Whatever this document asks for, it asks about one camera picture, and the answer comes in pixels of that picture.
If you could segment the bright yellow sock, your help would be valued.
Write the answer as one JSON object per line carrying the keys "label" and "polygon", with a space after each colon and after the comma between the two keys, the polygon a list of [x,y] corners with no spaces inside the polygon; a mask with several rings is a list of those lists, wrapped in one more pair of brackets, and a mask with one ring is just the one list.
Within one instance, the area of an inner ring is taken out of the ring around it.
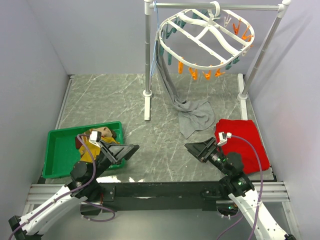
{"label": "bright yellow sock", "polygon": [[93,156],[93,159],[95,160],[97,158],[97,156],[100,154],[101,149],[90,143],[89,142],[89,138],[87,136],[81,136],[80,137],[82,142],[86,145],[83,146],[83,144],[81,142],[79,142],[79,140],[77,140],[78,146],[79,146],[79,153],[80,153],[80,161],[83,162],[87,162],[87,163],[92,163],[93,160],[91,158],[91,155]]}
{"label": "bright yellow sock", "polygon": [[104,136],[102,136],[100,140],[103,141],[103,142],[106,142],[108,144],[119,144],[119,142],[116,141],[113,137],[104,137]]}

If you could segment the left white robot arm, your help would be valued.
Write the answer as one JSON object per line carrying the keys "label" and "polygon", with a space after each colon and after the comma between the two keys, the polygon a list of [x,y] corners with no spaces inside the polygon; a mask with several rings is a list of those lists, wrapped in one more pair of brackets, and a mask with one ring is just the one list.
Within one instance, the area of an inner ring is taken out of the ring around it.
{"label": "left white robot arm", "polygon": [[57,193],[46,200],[43,204],[23,216],[13,216],[9,219],[12,233],[9,239],[17,240],[40,240],[48,229],[71,210],[74,206],[84,202],[94,208],[112,213],[112,217],[104,219],[104,222],[115,218],[114,210],[94,204],[102,194],[102,187],[97,178],[112,164],[121,160],[129,160],[140,148],[138,144],[115,144],[98,141],[99,155],[92,162],[78,161],[70,172],[71,182],[63,185]]}

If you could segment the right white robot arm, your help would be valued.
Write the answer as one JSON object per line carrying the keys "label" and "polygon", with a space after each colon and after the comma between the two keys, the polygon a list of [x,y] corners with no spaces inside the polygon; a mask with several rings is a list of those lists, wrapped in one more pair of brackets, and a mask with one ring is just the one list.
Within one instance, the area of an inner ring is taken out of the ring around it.
{"label": "right white robot arm", "polygon": [[261,200],[263,176],[260,177],[260,189],[257,191],[244,172],[241,155],[237,152],[224,154],[222,145],[232,137],[231,133],[222,132],[219,142],[211,137],[184,146],[199,162],[210,162],[224,174],[219,180],[219,193],[222,198],[232,200],[249,223],[249,239],[255,236],[257,240],[294,240],[295,236],[280,227]]}

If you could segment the white clip sock hanger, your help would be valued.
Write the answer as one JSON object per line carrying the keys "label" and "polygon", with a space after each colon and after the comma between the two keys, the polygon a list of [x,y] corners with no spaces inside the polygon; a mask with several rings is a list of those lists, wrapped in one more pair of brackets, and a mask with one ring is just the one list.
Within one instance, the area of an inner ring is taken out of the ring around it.
{"label": "white clip sock hanger", "polygon": [[191,69],[229,70],[253,46],[252,25],[231,10],[184,9],[158,27],[158,44],[167,60]]}

